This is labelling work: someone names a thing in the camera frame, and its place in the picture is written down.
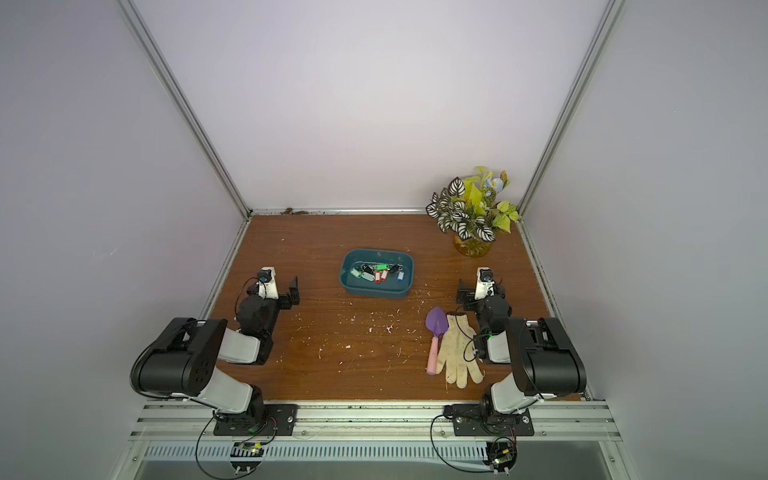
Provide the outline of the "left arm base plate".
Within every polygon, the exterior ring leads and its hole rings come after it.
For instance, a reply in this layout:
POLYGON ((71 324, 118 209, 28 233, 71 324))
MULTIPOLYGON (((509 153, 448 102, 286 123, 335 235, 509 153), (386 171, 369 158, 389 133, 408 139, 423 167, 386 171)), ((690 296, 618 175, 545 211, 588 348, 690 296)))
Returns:
POLYGON ((291 436, 298 405, 272 403, 239 414, 216 413, 214 436, 291 436))

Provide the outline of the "teal plastic storage box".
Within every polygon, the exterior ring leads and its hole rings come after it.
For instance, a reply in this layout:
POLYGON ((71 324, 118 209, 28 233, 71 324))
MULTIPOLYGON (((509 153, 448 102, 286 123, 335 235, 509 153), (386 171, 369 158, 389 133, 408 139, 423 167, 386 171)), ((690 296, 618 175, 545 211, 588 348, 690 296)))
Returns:
POLYGON ((404 299, 410 292, 414 280, 415 263, 413 258, 405 253, 390 250, 354 249, 344 257, 339 273, 339 281, 342 287, 351 295, 384 298, 404 299), (380 283, 369 282, 362 277, 355 278, 350 270, 356 268, 362 272, 375 274, 376 264, 388 264, 389 275, 386 281, 380 283), (403 271, 405 278, 397 281, 398 272, 403 271))

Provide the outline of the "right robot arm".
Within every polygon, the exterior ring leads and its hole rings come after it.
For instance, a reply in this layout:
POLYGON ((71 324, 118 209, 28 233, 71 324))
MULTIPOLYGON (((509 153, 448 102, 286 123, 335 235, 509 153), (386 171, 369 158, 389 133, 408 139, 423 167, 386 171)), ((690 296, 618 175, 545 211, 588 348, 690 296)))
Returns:
POLYGON ((456 302, 478 324, 473 335, 459 328, 467 338, 465 358, 511 369, 488 387, 481 416, 511 416, 540 400, 585 392, 586 369, 559 319, 514 316, 504 288, 493 280, 480 279, 473 288, 460 282, 456 302))

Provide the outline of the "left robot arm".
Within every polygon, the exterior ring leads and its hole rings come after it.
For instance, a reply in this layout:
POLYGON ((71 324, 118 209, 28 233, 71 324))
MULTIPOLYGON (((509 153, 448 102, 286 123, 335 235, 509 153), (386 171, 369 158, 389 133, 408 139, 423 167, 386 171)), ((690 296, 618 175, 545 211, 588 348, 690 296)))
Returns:
POLYGON ((217 362, 266 363, 279 314, 300 303, 298 279, 279 293, 275 275, 273 267, 264 267, 251 278, 245 298, 236 305, 237 330, 225 319, 172 319, 134 362, 132 389, 147 398, 183 398, 208 406, 220 423, 240 422, 246 429, 265 423, 261 390, 224 373, 217 362))

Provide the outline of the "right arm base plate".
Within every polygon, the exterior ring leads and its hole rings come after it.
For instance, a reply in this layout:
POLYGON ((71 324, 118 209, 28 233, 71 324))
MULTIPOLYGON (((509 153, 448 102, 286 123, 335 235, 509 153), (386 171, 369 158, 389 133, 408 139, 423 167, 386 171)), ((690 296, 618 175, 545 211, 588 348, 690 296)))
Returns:
POLYGON ((533 420, 528 409, 511 414, 500 414, 480 404, 451 404, 443 408, 458 437, 535 435, 533 420))

